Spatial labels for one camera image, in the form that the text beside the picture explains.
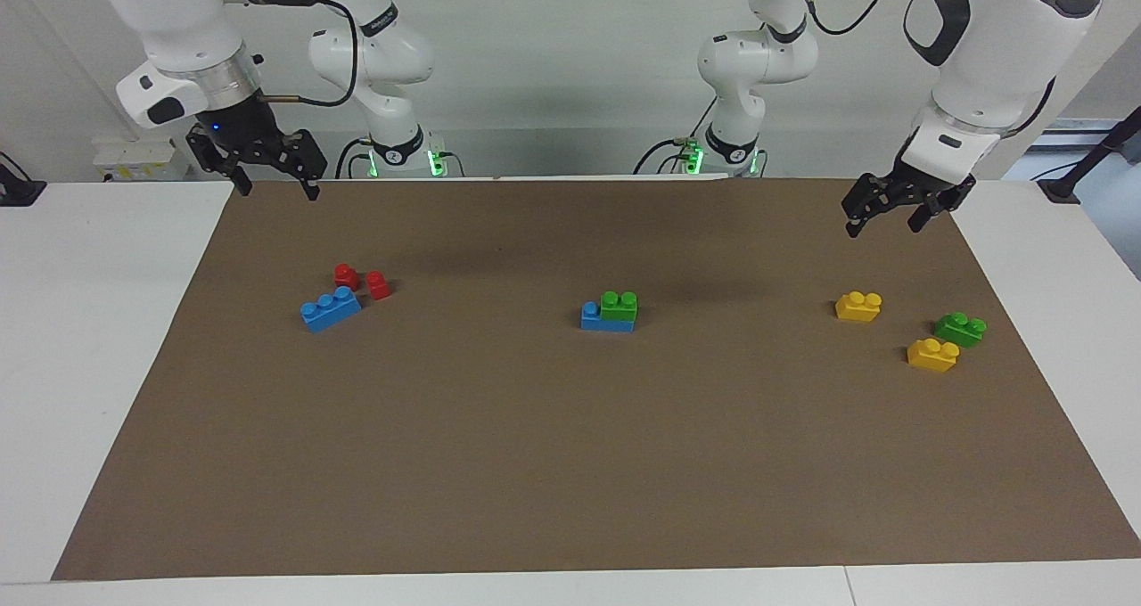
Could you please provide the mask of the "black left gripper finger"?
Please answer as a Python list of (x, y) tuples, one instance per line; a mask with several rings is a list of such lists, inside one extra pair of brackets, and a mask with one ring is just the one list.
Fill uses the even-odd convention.
[(842, 209), (848, 219), (845, 224), (848, 236), (859, 237), (872, 217), (909, 202), (911, 184), (892, 179), (891, 176), (880, 178), (873, 173), (861, 175), (842, 199)]
[(938, 194), (928, 194), (908, 218), (909, 229), (913, 233), (920, 233), (934, 217), (955, 211), (972, 189), (971, 187), (952, 187), (938, 192)]

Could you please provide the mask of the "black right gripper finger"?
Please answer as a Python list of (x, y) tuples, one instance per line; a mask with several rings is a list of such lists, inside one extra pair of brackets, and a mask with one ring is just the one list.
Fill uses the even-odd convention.
[(220, 151), (203, 127), (192, 127), (185, 139), (202, 170), (224, 176), (241, 196), (250, 195), (252, 181), (241, 167), (241, 157), (236, 152)]
[(292, 176), (300, 184), (307, 200), (318, 199), (319, 180), (326, 169), (327, 159), (306, 128), (281, 136), (278, 171)]

